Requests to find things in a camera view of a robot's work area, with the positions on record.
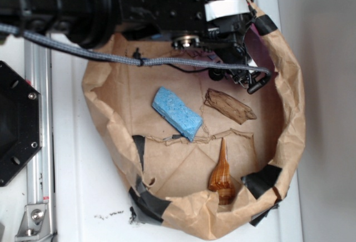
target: gray braided cable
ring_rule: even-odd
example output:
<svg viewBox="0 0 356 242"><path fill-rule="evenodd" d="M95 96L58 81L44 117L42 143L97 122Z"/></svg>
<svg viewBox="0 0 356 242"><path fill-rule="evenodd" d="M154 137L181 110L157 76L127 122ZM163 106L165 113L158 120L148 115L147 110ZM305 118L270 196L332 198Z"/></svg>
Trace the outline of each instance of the gray braided cable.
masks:
<svg viewBox="0 0 356 242"><path fill-rule="evenodd" d="M3 23L0 23L0 32L6 34L12 34L14 36L22 35L24 39L36 43L40 46L50 48L56 51L68 53L77 57L85 58L87 60L93 60L93 61L118 62L118 63L124 63L128 65L134 65L134 66L157 66L157 65L164 65L169 63L169 64L176 64L176 65L189 65L189 66L200 67L200 68L207 67L207 68L219 68L219 69L227 69L227 70L251 70L251 71L264 72L268 76L271 75L271 72L267 68L251 67L251 66L240 65L240 64L214 63L209 61L188 60L185 58L173 58L173 57L137 60L135 58L122 57L122 56L106 54L106 53L99 53L84 48L67 45L65 43L55 41L53 39L50 39L49 37L31 31L25 30L23 31L23 33L20 33L18 27L3 24Z"/></svg>

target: black tape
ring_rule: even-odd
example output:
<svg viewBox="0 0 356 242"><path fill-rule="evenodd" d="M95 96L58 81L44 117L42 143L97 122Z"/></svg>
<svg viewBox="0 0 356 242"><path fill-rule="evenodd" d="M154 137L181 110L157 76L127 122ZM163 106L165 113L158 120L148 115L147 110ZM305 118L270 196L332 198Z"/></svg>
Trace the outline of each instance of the black tape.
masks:
<svg viewBox="0 0 356 242"><path fill-rule="evenodd" d="M255 21L255 27L258 30L259 35L267 35L274 32L278 27L268 15L258 17Z"/></svg>
<svg viewBox="0 0 356 242"><path fill-rule="evenodd" d="M275 185L281 171L279 167L267 165L261 171L246 175L241 180L251 194L258 199Z"/></svg>
<svg viewBox="0 0 356 242"><path fill-rule="evenodd" d="M280 202L281 202L281 200L278 200L278 202L272 208L269 208L267 210L262 211L261 213L258 213L256 215L252 216L252 221L250 222L250 225L256 227L262 221L263 218L267 217L270 210L279 208L278 203L280 203Z"/></svg>
<svg viewBox="0 0 356 242"><path fill-rule="evenodd" d="M133 188L128 192L132 201L133 210L136 214L134 221L161 225L163 222L162 215L171 202L153 196L148 192L139 177L137 178L136 190L140 196L136 194Z"/></svg>
<svg viewBox="0 0 356 242"><path fill-rule="evenodd" d="M144 170L144 154L145 154L145 137L141 135L133 135L133 141L135 142L135 145L137 147L137 150L139 152L140 156L140 161L142 165L142 170Z"/></svg>

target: metal bracket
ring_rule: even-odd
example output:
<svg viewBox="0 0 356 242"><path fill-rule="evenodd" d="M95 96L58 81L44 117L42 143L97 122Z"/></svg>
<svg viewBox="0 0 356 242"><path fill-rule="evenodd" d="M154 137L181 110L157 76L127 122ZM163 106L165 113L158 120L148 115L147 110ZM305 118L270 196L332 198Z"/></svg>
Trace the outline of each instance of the metal bracket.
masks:
<svg viewBox="0 0 356 242"><path fill-rule="evenodd" d="M25 213L15 241L38 241L46 236L52 236L47 204L25 206Z"/></svg>
<svg viewBox="0 0 356 242"><path fill-rule="evenodd" d="M56 194L53 163L51 52L25 42L26 79L42 93L42 148L27 164L27 201L15 241L56 241Z"/></svg>

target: black cable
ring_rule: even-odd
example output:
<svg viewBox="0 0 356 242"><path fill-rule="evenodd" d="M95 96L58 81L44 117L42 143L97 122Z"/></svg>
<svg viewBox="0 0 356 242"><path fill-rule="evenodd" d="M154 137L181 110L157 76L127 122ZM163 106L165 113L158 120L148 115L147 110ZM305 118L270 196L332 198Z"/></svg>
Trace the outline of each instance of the black cable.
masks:
<svg viewBox="0 0 356 242"><path fill-rule="evenodd" d="M198 73L198 72L203 72L203 71L207 71L209 68L202 68L200 70L192 70L192 71L189 71L189 70L185 70L183 68L180 68L180 67L177 67L173 64L167 64L168 66L172 67L172 68L175 68L176 70L179 70L179 71L182 71L182 72L185 72L185 73Z"/></svg>

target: paper bag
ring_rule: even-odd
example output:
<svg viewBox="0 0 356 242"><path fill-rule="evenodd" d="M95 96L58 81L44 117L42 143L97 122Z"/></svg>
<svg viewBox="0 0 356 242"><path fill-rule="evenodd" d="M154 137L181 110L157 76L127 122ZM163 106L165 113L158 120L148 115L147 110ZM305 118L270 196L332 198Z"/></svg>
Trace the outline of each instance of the paper bag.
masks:
<svg viewBox="0 0 356 242"><path fill-rule="evenodd" d="M305 143L303 79L280 31L251 4L259 35L253 29L247 33L249 52L259 66L274 70L272 80L253 95L232 80L213 81L207 72L184 73L167 65L88 64L82 84L87 104L138 220L212 240L245 223L256 224L286 197ZM131 57L137 48L143 58L207 59L201 52L174 51L170 43L127 42L120 34L101 52ZM180 137L152 108L161 86L203 118L193 142ZM257 119L239 125L204 105L208 88L251 107ZM217 193L207 189L222 137L237 193L230 205L219 205Z"/></svg>

